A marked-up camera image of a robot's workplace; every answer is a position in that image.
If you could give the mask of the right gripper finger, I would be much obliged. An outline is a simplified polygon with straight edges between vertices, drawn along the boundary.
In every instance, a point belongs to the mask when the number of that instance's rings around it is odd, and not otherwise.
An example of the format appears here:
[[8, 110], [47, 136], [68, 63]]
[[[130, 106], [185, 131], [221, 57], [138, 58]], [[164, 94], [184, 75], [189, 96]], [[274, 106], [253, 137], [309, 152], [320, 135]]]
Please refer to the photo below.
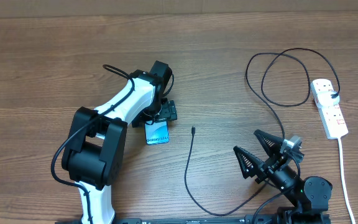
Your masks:
[[271, 135], [259, 129], [254, 131], [254, 135], [269, 157], [279, 154], [283, 144], [283, 138]]
[[239, 162], [244, 179], [253, 177], [255, 175], [257, 176], [257, 180], [265, 179], [265, 173], [263, 169], [265, 162], [263, 160], [259, 159], [251, 152], [246, 151], [239, 146], [234, 146], [233, 150]]

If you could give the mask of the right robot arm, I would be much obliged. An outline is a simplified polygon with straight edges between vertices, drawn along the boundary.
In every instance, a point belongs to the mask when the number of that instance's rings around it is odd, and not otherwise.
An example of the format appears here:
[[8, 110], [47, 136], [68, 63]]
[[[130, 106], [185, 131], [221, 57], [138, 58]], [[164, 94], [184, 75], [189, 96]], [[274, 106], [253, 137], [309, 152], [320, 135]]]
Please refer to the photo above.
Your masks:
[[[254, 135], [268, 155], [263, 161], [251, 152], [235, 146], [234, 153], [239, 162], [243, 178], [255, 177], [260, 184], [270, 180], [280, 191], [264, 202], [253, 215], [246, 215], [246, 223], [330, 223], [328, 214], [332, 183], [319, 176], [301, 178], [300, 163], [304, 154], [300, 151], [302, 140], [299, 136], [280, 138], [259, 129]], [[285, 196], [291, 207], [279, 207], [274, 214], [261, 215], [260, 211], [270, 202]]]

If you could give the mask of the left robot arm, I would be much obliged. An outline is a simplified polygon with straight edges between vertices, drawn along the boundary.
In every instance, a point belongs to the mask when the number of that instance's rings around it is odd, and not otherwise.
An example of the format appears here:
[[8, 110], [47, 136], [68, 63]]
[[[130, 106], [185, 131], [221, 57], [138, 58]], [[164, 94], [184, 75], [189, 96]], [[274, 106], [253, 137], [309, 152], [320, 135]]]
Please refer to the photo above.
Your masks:
[[75, 112], [51, 162], [52, 177], [79, 190], [83, 214], [77, 223], [114, 223], [111, 186], [122, 166], [128, 127], [143, 126], [147, 144], [164, 144], [170, 140], [167, 123], [177, 120], [175, 103], [167, 99], [174, 83], [168, 64], [155, 61], [149, 72], [132, 73], [103, 67], [127, 79], [126, 86], [105, 104]]

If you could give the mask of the blue Samsung Galaxy smartphone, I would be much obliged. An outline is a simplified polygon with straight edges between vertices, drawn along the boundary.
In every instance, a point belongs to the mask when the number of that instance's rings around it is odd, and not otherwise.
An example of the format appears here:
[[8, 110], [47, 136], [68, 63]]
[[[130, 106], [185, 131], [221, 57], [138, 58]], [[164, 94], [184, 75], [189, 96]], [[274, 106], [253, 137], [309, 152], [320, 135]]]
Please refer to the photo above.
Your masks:
[[169, 131], [167, 122], [159, 122], [154, 124], [145, 123], [145, 139], [148, 145], [168, 143]]

